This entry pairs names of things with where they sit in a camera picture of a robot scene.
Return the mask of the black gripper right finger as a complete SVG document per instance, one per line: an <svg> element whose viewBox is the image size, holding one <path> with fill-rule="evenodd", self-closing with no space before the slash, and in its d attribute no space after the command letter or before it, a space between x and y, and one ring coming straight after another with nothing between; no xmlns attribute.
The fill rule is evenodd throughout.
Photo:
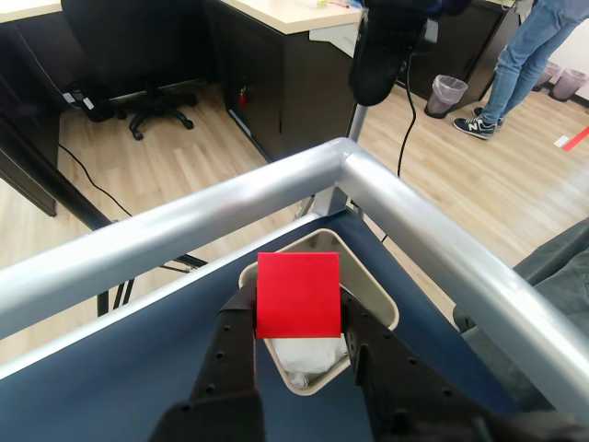
<svg viewBox="0 0 589 442"><path fill-rule="evenodd" d="M500 416L455 389L346 289L342 332L376 441L585 441L563 414Z"/></svg>

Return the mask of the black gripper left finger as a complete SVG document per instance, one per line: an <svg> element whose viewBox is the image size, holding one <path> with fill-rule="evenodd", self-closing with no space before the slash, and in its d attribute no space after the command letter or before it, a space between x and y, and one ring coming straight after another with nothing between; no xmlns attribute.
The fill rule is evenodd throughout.
<svg viewBox="0 0 589 442"><path fill-rule="evenodd" d="M152 441L263 441L256 378L256 285L242 286L214 324L190 397L159 420Z"/></svg>

